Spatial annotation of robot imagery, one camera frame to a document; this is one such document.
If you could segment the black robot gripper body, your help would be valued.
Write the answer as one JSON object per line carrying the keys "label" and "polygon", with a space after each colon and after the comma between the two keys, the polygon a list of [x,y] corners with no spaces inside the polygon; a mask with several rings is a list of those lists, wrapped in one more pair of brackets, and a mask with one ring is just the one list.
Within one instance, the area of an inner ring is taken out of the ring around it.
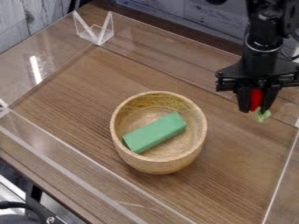
{"label": "black robot gripper body", "polygon": [[236,64],[220,69],[216,74],[216,90],[237,92],[240,88],[280,88],[299,86],[299,64],[277,57],[253,59],[245,62],[240,59]]}

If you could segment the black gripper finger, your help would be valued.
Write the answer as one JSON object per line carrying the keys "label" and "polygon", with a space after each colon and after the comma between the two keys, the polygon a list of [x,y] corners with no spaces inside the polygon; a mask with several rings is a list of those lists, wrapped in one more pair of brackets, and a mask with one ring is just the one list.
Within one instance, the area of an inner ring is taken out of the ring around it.
{"label": "black gripper finger", "polygon": [[261,102],[261,113],[265,113],[269,110],[280,89],[281,89],[281,87],[280,87],[278,83],[270,84],[268,87],[264,87],[264,90],[262,90],[264,96],[262,96],[262,102]]}
{"label": "black gripper finger", "polygon": [[246,113],[249,111],[249,88],[237,87],[236,97],[238,111]]}

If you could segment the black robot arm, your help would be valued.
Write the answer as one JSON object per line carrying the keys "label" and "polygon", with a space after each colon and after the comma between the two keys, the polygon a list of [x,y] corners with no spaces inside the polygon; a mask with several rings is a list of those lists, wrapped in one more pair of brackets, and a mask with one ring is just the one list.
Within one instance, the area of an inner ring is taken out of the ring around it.
{"label": "black robot arm", "polygon": [[216,72],[216,89],[237,97],[237,109],[265,113],[282,88],[299,86],[299,64],[282,54],[299,30],[299,0],[246,0],[248,24],[238,61]]}

